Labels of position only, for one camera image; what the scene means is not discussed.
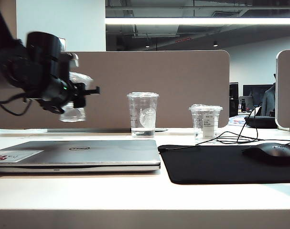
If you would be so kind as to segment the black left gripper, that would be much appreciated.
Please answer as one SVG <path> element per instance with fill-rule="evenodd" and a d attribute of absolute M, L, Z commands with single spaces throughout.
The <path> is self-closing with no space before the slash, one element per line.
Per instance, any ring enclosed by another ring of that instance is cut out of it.
<path fill-rule="evenodd" d="M 100 87 L 96 86 L 95 89 L 86 90 L 84 83 L 55 79 L 38 99 L 38 103 L 43 110 L 54 114 L 64 114 L 63 107 L 70 102 L 73 103 L 74 108 L 84 108 L 86 106 L 85 95 L 91 94 L 100 94 Z"/>

